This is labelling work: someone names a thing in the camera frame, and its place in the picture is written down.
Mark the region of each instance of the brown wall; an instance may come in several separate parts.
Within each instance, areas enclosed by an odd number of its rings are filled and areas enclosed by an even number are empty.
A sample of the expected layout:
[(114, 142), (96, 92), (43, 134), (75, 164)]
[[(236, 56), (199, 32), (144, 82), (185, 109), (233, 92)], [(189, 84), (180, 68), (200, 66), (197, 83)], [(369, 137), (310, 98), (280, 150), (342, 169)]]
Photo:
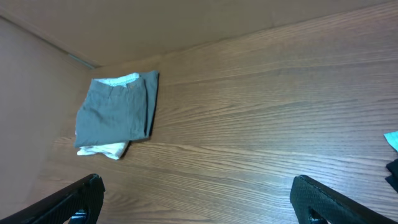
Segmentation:
[(388, 0), (2, 0), (0, 14), (97, 65)]
[(0, 219), (25, 205), (87, 70), (0, 18)]

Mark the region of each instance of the folded clothing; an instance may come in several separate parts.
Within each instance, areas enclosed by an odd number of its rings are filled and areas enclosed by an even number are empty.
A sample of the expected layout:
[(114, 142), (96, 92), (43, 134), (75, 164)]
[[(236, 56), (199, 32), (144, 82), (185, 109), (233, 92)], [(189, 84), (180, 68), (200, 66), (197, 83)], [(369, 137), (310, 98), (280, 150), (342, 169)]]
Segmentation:
[(148, 138), (156, 106), (158, 77), (158, 71), (154, 70), (92, 80), (76, 117), (74, 145), (80, 147), (78, 154), (101, 152), (118, 159), (129, 141)]

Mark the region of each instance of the white fabric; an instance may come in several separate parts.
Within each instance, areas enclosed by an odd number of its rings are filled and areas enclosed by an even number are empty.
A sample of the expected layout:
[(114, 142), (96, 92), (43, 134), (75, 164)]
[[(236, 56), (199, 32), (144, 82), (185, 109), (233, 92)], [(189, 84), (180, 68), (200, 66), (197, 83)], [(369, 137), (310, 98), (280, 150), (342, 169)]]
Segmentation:
[[(128, 83), (132, 83), (139, 78), (138, 73), (132, 73), (119, 78), (99, 78), (95, 79), (101, 83), (107, 84), (109, 86), (123, 86), (127, 87)], [(83, 146), (77, 152), (78, 156), (90, 156), (97, 153), (103, 153), (111, 159), (120, 159), (123, 155), (124, 150), (127, 148), (129, 141), (117, 142), (113, 144), (105, 144), (101, 146)]]
[(129, 142), (119, 142), (114, 144), (106, 144), (102, 146), (83, 146), (77, 152), (78, 156), (89, 156), (97, 153), (103, 153), (111, 159), (120, 159)]

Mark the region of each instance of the black object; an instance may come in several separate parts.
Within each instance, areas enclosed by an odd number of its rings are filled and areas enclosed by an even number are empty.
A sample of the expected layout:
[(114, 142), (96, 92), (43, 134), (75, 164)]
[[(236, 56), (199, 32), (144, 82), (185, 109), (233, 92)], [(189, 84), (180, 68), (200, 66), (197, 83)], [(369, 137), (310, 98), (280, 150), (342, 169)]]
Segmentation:
[(306, 175), (294, 178), (290, 202), (300, 224), (398, 224)]
[(96, 223), (104, 202), (102, 178), (90, 174), (43, 200), (0, 220), (0, 224)]
[(386, 167), (392, 174), (386, 177), (386, 181), (398, 192), (398, 159), (394, 160), (394, 162), (390, 162)]

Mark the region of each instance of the folded gray shorts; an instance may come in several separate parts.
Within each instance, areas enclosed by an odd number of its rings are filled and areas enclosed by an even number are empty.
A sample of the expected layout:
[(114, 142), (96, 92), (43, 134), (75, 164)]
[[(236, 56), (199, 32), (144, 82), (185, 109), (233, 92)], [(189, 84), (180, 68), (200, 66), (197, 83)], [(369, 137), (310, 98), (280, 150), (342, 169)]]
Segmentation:
[(97, 146), (148, 138), (154, 119), (157, 70), (139, 73), (124, 86), (92, 80), (76, 117), (75, 147)]

